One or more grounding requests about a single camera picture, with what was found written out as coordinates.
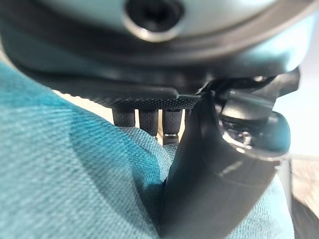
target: black plastic arm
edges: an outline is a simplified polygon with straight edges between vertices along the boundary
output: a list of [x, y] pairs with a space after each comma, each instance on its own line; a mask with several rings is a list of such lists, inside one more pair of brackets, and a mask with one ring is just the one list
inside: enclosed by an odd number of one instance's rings
[[[278, 122], [290, 135], [286, 120]], [[223, 239], [245, 218], [267, 189], [289, 148], [276, 152], [231, 138], [212, 97], [192, 110], [169, 171], [161, 236], [165, 239]]]

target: black screw hole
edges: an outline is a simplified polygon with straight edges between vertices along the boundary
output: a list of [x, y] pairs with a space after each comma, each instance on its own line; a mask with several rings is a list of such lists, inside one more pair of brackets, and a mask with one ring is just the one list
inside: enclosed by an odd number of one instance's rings
[[126, 11], [137, 26], [151, 32], [170, 30], [183, 15], [182, 6], [174, 0], [129, 0]]

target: light gray surface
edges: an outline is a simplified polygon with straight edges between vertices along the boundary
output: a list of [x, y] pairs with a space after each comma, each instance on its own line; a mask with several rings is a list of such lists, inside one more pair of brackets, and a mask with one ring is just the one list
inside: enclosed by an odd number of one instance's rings
[[298, 91], [277, 99], [274, 110], [282, 113], [291, 128], [291, 153], [319, 155], [319, 24], [307, 56], [301, 64]]
[[[126, 32], [125, 0], [41, 0], [58, 11], [92, 24]], [[185, 18], [181, 35], [213, 32], [245, 21], [276, 0], [181, 0]]]

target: teal fabric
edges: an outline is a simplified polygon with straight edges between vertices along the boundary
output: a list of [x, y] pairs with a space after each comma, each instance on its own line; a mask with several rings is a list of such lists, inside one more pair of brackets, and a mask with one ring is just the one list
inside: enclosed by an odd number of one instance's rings
[[[159, 238], [161, 185], [175, 150], [0, 64], [0, 239]], [[293, 237], [275, 179], [229, 239]]]

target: teal upholstery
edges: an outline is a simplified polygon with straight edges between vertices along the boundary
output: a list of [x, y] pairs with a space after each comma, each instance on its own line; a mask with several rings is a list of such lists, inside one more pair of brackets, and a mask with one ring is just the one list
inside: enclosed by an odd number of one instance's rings
[[[159, 238], [161, 185], [175, 150], [0, 63], [0, 239]], [[229, 236], [292, 238], [277, 178]]]

